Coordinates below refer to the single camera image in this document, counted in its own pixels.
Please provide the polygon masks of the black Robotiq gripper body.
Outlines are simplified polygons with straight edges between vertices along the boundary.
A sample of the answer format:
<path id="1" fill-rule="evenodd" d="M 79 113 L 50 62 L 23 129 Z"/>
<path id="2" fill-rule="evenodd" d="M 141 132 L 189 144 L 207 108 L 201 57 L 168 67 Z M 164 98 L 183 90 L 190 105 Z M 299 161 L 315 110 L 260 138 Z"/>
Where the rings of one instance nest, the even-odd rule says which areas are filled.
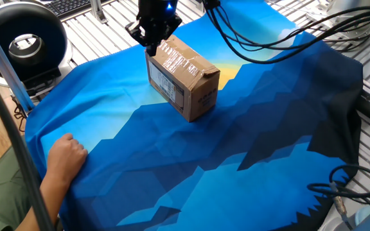
<path id="1" fill-rule="evenodd" d="M 156 17 L 176 15 L 178 0 L 139 0 L 137 19 L 146 30 L 154 32 Z"/>

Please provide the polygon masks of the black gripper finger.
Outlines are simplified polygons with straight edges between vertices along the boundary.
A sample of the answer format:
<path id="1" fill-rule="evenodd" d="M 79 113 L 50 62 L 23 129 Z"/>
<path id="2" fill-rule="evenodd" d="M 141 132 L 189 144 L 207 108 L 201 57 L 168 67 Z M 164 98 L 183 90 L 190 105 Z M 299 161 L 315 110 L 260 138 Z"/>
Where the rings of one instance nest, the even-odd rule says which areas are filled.
<path id="1" fill-rule="evenodd" d="M 162 40 L 166 40 L 181 25 L 182 19 L 178 15 L 171 17 L 156 17 L 154 19 L 154 46 L 157 47 Z"/>
<path id="2" fill-rule="evenodd" d="M 128 34 L 146 49 L 148 56 L 155 56 L 157 51 L 157 36 L 150 29 L 145 29 L 139 21 L 130 22 L 125 26 Z"/>

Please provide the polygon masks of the person's bare hand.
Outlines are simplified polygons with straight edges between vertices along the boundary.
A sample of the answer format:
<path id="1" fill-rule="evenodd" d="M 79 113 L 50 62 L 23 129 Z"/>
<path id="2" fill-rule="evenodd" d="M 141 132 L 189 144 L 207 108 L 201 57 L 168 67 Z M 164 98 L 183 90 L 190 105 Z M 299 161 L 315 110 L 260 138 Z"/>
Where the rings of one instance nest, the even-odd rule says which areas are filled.
<path id="1" fill-rule="evenodd" d="M 69 186 L 82 168 L 88 151 L 71 133 L 66 133 L 51 147 L 48 154 L 47 177 Z"/>

